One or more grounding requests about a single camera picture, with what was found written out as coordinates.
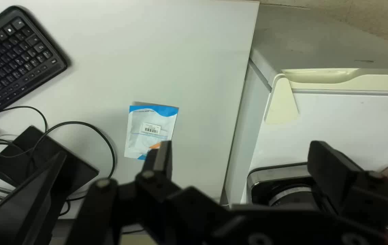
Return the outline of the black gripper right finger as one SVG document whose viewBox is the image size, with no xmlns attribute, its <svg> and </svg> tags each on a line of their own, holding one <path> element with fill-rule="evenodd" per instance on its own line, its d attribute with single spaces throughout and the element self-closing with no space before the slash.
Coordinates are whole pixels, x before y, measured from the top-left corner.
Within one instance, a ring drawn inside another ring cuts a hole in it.
<svg viewBox="0 0 388 245">
<path fill-rule="evenodd" d="M 309 144 L 308 171 L 324 210 L 343 216 L 358 212 L 359 203 L 350 197 L 350 193 L 365 170 L 353 159 L 327 141 L 313 140 Z"/>
</svg>

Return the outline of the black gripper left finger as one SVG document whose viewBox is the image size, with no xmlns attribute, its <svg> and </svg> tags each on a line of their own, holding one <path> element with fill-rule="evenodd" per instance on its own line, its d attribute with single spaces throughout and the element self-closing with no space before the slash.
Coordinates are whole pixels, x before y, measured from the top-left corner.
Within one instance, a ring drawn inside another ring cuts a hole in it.
<svg viewBox="0 0 388 245">
<path fill-rule="evenodd" d="M 146 180 L 155 177 L 157 174 L 170 180 L 173 171 L 172 162 L 172 141 L 165 140 L 158 144 L 157 148 L 151 148 L 147 152 L 140 176 Z"/>
</svg>

